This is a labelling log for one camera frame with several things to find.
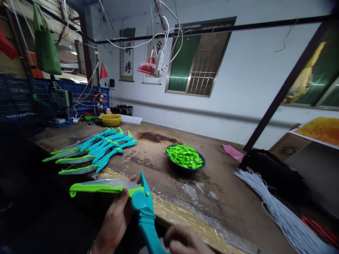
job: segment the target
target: white cord bundle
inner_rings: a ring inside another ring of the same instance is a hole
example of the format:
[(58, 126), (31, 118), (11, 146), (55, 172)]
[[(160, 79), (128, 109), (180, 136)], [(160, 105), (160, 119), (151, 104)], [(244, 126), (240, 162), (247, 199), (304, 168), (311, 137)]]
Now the white cord bundle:
[(234, 174), (247, 183), (262, 198), (262, 205), (267, 205), (270, 212), (268, 214), (281, 228), (286, 239), (297, 253), (338, 253), (338, 250), (324, 243), (290, 209), (270, 194), (267, 184), (261, 179), (260, 174), (241, 169), (239, 169), (239, 172), (234, 172)]

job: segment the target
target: electrical outlet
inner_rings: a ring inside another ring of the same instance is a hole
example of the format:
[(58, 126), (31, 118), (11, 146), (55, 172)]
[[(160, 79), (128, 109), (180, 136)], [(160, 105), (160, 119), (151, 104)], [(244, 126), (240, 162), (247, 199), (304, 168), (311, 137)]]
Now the electrical outlet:
[(163, 52), (160, 51), (159, 54), (158, 54), (158, 59), (156, 61), (156, 65), (155, 65), (154, 75), (156, 77), (162, 76), (162, 63), (163, 63)]

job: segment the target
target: workbench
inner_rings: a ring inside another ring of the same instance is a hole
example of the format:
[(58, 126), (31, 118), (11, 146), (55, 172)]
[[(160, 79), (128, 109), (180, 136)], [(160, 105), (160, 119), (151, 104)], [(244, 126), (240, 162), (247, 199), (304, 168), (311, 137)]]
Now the workbench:
[[(153, 192), (157, 219), (163, 224), (188, 224), (221, 253), (258, 253), (258, 248), (261, 252), (293, 253), (263, 210), (260, 198), (233, 174), (239, 163), (221, 147), (231, 145), (243, 152), (241, 145), (146, 122), (121, 123), (120, 127), (124, 132), (129, 130), (139, 143), (114, 155), (98, 176), (129, 177), (144, 172)], [(50, 153), (101, 130), (103, 126), (79, 123), (47, 128), (31, 140)], [(204, 156), (205, 168), (190, 178), (174, 173), (165, 153), (171, 144), (193, 147)], [(89, 175), (97, 178), (93, 172)]]

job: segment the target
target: red triangular flag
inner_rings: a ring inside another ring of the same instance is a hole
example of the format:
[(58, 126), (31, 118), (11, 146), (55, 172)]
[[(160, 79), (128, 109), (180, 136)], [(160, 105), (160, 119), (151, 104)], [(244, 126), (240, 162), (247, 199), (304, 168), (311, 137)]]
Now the red triangular flag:
[(108, 74), (105, 69), (105, 66), (103, 65), (103, 63), (101, 63), (100, 79), (103, 79), (103, 78), (108, 78)]
[(19, 54), (8, 41), (3, 31), (0, 29), (0, 50), (4, 52), (10, 59), (20, 58)]

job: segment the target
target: green bag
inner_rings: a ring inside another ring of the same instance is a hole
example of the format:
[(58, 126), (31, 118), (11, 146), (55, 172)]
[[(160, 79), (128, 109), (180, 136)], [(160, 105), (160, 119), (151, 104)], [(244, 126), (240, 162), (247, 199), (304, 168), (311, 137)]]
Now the green bag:
[(40, 6), (36, 3), (34, 3), (34, 29), (35, 54), (39, 69), (49, 74), (62, 75), (60, 59), (52, 34), (42, 16)]

